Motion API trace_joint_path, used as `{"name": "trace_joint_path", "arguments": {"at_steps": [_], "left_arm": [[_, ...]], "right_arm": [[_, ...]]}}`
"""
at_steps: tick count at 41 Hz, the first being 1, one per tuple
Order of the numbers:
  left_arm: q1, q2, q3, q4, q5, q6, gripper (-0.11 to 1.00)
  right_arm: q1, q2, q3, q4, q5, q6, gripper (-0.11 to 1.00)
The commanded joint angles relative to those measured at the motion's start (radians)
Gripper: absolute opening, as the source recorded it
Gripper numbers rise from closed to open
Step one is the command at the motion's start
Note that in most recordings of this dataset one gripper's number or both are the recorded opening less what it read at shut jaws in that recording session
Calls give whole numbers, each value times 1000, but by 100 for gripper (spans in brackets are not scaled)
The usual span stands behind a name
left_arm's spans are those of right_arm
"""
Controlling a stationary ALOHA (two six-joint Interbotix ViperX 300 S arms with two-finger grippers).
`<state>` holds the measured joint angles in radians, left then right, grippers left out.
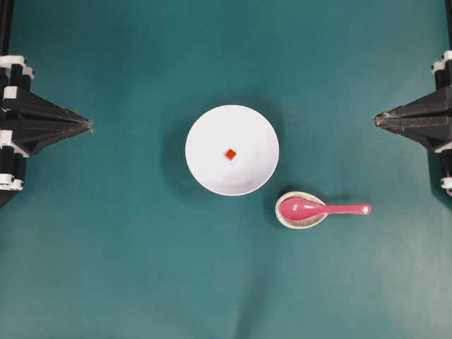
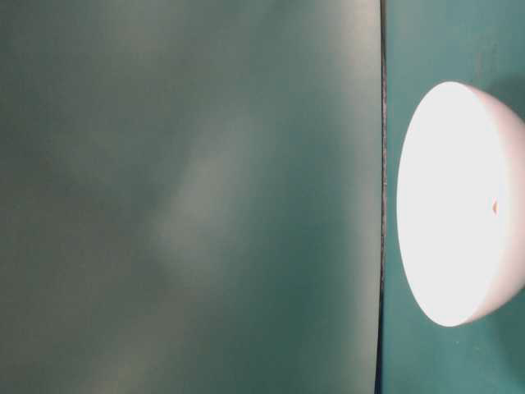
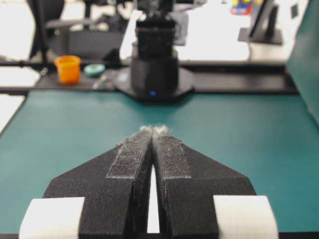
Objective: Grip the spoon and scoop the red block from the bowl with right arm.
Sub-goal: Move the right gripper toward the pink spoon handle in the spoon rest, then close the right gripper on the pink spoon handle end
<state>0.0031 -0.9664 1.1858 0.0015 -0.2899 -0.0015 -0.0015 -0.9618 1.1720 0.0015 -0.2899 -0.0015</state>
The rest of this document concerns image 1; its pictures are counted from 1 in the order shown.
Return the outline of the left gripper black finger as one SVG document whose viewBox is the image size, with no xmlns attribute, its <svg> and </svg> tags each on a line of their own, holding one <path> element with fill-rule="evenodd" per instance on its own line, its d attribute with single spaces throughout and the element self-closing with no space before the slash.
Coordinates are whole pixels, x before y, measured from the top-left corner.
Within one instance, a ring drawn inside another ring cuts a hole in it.
<svg viewBox="0 0 452 339">
<path fill-rule="evenodd" d="M 91 124 L 91 120 L 67 108 L 57 106 L 22 88 L 18 88 L 16 92 L 16 109 L 26 117 Z"/>
<path fill-rule="evenodd" d="M 13 121 L 13 142 L 28 155 L 36 155 L 46 147 L 91 131 L 91 122 Z"/>
</svg>

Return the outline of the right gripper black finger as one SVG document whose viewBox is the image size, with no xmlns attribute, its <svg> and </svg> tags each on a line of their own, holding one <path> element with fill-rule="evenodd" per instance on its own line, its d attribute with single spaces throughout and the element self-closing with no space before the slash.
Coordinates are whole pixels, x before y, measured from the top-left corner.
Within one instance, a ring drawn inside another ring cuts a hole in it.
<svg viewBox="0 0 452 339">
<path fill-rule="evenodd" d="M 443 151 L 451 149 L 451 117 L 420 117 L 387 119 L 374 118 L 375 126 L 405 138 L 426 149 Z"/>
<path fill-rule="evenodd" d="M 379 113 L 374 117 L 374 121 L 440 116 L 450 111 L 451 86 L 446 86 L 406 105 Z"/>
</svg>

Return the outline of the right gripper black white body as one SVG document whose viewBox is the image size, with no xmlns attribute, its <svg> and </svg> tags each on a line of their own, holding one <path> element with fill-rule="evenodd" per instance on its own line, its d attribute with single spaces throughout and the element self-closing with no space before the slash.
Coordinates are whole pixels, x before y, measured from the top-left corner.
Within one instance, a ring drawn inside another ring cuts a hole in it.
<svg viewBox="0 0 452 339">
<path fill-rule="evenodd" d="M 440 61 L 432 65 L 436 92 L 440 99 L 442 111 L 436 117 L 438 126 L 434 127 L 433 149 L 440 155 L 441 188 L 451 196 L 451 50 L 441 55 Z"/>
</svg>

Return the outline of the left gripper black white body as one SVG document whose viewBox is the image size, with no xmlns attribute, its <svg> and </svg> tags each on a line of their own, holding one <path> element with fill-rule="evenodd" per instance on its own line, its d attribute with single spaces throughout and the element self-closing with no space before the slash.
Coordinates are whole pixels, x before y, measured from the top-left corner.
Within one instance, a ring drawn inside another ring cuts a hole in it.
<svg viewBox="0 0 452 339">
<path fill-rule="evenodd" d="M 33 68 L 22 55 L 1 57 L 1 190 L 21 191 L 25 181 L 26 160 L 34 153 L 33 142 L 27 139 L 25 118 L 20 100 L 30 92 Z"/>
</svg>

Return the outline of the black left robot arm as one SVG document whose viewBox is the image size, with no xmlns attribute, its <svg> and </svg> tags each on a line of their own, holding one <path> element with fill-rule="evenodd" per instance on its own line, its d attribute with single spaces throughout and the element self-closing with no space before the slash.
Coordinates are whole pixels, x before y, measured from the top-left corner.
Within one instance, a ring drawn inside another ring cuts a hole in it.
<svg viewBox="0 0 452 339">
<path fill-rule="evenodd" d="M 1 192 L 22 191 L 26 160 L 91 130 L 92 122 L 31 92 L 33 68 L 8 53 L 13 1 L 1 2 Z"/>
</svg>

